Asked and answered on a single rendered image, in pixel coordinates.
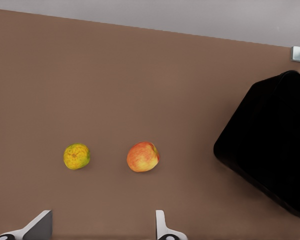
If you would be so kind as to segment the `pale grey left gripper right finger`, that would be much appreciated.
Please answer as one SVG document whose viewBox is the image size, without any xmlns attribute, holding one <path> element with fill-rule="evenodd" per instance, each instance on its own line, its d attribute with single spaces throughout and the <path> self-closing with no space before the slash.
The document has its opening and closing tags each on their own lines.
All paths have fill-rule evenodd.
<svg viewBox="0 0 300 240">
<path fill-rule="evenodd" d="M 155 211 L 155 222 L 156 240 L 188 240 L 188 237 L 184 233 L 167 227 L 163 210 Z"/>
</svg>

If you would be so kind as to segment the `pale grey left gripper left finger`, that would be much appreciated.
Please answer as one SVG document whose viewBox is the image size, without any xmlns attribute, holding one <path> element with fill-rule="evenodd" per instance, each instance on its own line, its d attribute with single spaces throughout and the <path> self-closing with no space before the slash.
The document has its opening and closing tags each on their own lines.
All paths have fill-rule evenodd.
<svg viewBox="0 0 300 240">
<path fill-rule="evenodd" d="M 0 240 L 51 240 L 53 211 L 44 210 L 25 227 L 0 234 Z"/>
</svg>

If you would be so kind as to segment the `red yellow apple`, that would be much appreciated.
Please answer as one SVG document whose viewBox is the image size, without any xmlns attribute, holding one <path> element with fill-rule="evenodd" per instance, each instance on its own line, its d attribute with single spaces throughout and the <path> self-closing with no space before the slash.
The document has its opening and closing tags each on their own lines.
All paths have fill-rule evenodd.
<svg viewBox="0 0 300 240">
<path fill-rule="evenodd" d="M 143 173 L 152 170 L 159 163 L 160 154 L 153 143 L 142 141 L 130 148 L 126 161 L 132 171 Z"/>
</svg>

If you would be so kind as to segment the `yellow green citrus fruit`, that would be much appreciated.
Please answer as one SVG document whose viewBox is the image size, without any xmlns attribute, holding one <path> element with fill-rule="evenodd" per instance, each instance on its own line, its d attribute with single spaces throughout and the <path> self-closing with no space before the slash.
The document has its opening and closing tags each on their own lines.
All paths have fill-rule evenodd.
<svg viewBox="0 0 300 240">
<path fill-rule="evenodd" d="M 90 149 L 82 143 L 68 145 L 63 152 L 63 162 L 70 170 L 79 170 L 90 163 Z"/>
</svg>

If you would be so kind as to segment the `black tray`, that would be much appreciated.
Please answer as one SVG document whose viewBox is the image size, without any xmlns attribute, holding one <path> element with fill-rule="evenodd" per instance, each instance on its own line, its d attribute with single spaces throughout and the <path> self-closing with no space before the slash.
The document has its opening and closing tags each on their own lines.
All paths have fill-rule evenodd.
<svg viewBox="0 0 300 240">
<path fill-rule="evenodd" d="M 300 218 L 300 73 L 254 83 L 216 140 L 216 158 Z"/>
</svg>

